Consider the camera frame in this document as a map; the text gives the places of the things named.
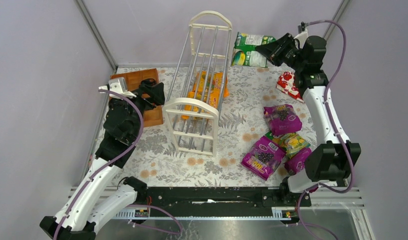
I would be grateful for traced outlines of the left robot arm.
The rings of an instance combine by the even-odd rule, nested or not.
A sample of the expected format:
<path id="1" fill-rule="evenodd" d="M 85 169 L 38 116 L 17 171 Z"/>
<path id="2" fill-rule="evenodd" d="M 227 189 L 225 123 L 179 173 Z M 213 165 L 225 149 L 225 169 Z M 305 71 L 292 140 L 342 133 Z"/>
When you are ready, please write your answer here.
<path id="1" fill-rule="evenodd" d="M 128 90 L 120 77 L 99 87 L 109 96 L 104 138 L 88 172 L 67 203 L 45 216 L 40 228 L 53 240 L 93 240 L 127 205 L 146 199 L 146 184 L 133 177 L 106 200 L 100 196 L 134 152 L 144 130 L 144 113 L 165 103 L 164 84 L 148 78 Z"/>

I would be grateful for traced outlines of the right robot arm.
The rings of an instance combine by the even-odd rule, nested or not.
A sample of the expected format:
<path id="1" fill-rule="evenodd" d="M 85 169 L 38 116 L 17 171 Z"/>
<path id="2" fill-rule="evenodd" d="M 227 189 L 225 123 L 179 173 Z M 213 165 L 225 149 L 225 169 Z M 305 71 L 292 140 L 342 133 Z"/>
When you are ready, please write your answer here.
<path id="1" fill-rule="evenodd" d="M 324 38 L 309 36 L 298 48 L 295 39 L 287 33 L 255 49 L 274 66 L 286 64 L 295 71 L 295 85 L 313 121 L 316 149 L 305 160 L 304 170 L 285 178 L 275 196 L 275 200 L 286 206 L 299 205 L 311 191 L 352 176 L 361 147 L 350 141 L 332 104 L 329 80 L 322 70 L 326 53 Z"/>

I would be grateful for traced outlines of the green Fox's candy bag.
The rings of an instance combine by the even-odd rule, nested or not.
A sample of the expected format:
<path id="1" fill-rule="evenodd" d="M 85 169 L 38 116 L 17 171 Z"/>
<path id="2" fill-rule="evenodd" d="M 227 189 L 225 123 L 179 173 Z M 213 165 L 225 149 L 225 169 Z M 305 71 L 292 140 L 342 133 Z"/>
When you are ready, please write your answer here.
<path id="1" fill-rule="evenodd" d="M 267 68 L 267 59 L 257 52 L 257 46 L 269 44 L 276 38 L 269 35 L 238 32 L 234 42 L 231 66 Z"/>

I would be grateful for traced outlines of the purple grape candy bag front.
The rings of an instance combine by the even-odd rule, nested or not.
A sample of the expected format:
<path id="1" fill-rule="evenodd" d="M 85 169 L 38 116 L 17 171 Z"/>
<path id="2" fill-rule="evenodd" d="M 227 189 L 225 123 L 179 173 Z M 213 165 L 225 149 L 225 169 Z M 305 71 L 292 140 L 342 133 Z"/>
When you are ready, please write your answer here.
<path id="1" fill-rule="evenodd" d="M 266 181 L 285 157 L 286 151 L 283 148 L 267 136 L 262 136 L 243 157 L 241 164 Z"/>

